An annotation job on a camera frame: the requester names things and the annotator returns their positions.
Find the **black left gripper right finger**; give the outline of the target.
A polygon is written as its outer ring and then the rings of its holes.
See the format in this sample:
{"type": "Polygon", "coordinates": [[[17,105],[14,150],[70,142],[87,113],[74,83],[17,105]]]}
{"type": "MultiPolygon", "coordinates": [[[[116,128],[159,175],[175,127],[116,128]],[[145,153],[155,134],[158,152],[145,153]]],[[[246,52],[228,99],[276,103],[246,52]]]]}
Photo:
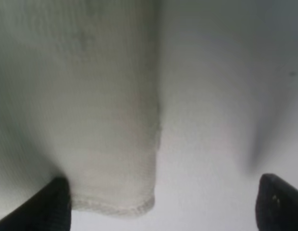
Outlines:
{"type": "Polygon", "coordinates": [[[298,190],[275,174],[263,174],[255,218],[260,231],[298,231],[298,190]]]}

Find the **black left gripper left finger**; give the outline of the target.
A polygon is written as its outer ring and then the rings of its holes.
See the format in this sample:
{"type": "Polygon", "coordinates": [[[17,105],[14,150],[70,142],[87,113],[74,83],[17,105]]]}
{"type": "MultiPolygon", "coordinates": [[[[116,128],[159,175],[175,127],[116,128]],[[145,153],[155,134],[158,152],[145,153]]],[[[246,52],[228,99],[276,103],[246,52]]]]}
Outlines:
{"type": "Polygon", "coordinates": [[[69,231],[72,199],[66,178],[54,178],[0,220],[0,231],[69,231]]]}

